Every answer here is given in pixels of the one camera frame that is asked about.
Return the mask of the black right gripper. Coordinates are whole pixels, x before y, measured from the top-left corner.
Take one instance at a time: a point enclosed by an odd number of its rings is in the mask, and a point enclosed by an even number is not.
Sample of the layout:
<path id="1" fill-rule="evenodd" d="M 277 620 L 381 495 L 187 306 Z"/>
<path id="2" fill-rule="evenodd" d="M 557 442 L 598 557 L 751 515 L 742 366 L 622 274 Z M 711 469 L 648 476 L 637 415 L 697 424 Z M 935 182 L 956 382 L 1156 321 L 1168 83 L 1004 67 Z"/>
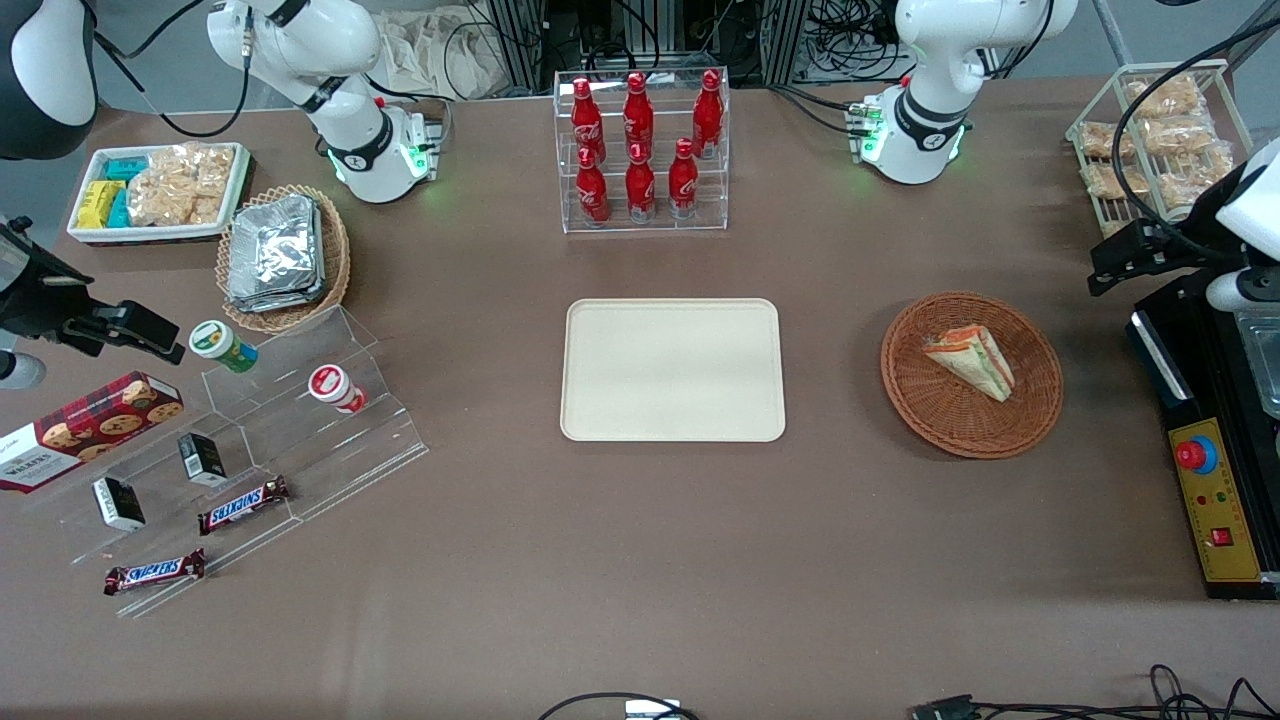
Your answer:
<path id="1" fill-rule="evenodd" d="M 136 301 L 106 307 L 106 320 L 96 320 L 97 302 L 88 292 L 95 278 L 33 242 L 27 234 L 32 224 L 28 217 L 3 218 L 5 332 L 70 345 L 92 357 L 111 345 L 180 364 L 186 347 L 178 325 Z"/>

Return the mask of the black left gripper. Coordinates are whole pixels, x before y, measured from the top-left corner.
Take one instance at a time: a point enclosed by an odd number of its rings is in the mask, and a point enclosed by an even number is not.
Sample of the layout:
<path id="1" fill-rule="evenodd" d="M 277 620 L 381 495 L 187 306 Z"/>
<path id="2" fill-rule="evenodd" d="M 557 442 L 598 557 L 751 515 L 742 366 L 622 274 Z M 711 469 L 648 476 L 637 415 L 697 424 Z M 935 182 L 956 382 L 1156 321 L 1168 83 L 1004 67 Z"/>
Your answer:
<path id="1" fill-rule="evenodd" d="M 1169 229 L 1151 219 L 1138 219 L 1091 250 L 1091 297 L 1100 297 L 1115 286 L 1142 275 L 1142 269 L 1161 274 L 1179 269 L 1210 269 L 1228 273 L 1249 265 L 1245 245 L 1216 219 L 1184 219 Z M 1134 263 L 1134 241 L 1137 256 Z"/>

